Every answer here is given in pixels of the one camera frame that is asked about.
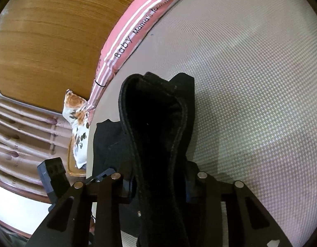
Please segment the person left hand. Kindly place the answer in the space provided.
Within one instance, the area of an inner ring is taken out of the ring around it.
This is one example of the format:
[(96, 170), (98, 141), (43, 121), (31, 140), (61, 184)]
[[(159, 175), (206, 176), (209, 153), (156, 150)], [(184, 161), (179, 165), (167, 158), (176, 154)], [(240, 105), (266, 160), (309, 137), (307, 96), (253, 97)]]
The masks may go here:
[(89, 228), (89, 232), (94, 235), (95, 233), (95, 220), (93, 217), (91, 217), (90, 219), (90, 228)]

